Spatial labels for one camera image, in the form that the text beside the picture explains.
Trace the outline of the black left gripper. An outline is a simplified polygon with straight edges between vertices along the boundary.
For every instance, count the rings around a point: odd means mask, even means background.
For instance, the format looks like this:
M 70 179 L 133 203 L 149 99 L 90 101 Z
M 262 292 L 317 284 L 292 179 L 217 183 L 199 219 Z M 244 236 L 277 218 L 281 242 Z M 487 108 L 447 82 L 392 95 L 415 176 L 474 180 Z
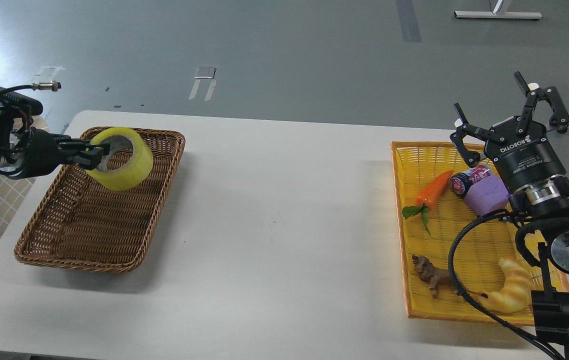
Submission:
M 70 136 L 52 134 L 42 129 L 31 128 L 29 135 L 26 152 L 19 166 L 20 171 L 12 174 L 13 179 L 46 176 L 60 165 L 75 165 L 84 170 L 95 170 L 106 157 L 106 153 L 111 152 L 109 144 L 95 145 L 90 141 L 72 139 Z M 95 149 L 100 149 L 101 152 L 88 152 Z

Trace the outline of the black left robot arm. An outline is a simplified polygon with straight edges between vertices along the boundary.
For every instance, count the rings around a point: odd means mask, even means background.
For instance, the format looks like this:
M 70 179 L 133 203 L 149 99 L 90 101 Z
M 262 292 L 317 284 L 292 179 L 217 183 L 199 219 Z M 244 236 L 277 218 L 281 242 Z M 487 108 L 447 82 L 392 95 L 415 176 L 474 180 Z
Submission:
M 3 88 L 0 86 L 0 175 L 10 180 L 51 174 L 59 166 L 95 170 L 113 155 L 115 146 L 49 133 L 35 126 L 43 112 L 40 101 L 22 91 L 59 91 L 56 80 Z

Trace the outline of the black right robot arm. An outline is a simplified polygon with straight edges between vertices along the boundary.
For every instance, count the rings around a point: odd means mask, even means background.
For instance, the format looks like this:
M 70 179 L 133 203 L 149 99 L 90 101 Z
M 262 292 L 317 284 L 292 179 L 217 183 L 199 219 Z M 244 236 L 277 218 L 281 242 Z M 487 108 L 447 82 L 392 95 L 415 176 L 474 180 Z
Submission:
M 569 292 L 551 283 L 550 265 L 569 275 L 569 179 L 547 136 L 547 126 L 534 121 L 540 101 L 549 104 L 549 126 L 558 133 L 569 127 L 569 114 L 554 86 L 541 88 L 527 83 L 520 72 L 515 80 L 526 98 L 521 114 L 489 129 L 472 125 L 459 104 L 454 104 L 461 123 L 450 139 L 468 167 L 490 160 L 502 179 L 511 210 L 498 209 L 467 224 L 453 240 L 447 270 L 456 292 L 469 305 L 511 330 L 553 360 L 569 360 Z M 504 219 L 517 227 L 515 247 L 531 267 L 542 271 L 543 289 L 531 291 L 535 333 L 517 328 L 473 299 L 459 280 L 455 253 L 463 237 L 488 221 Z

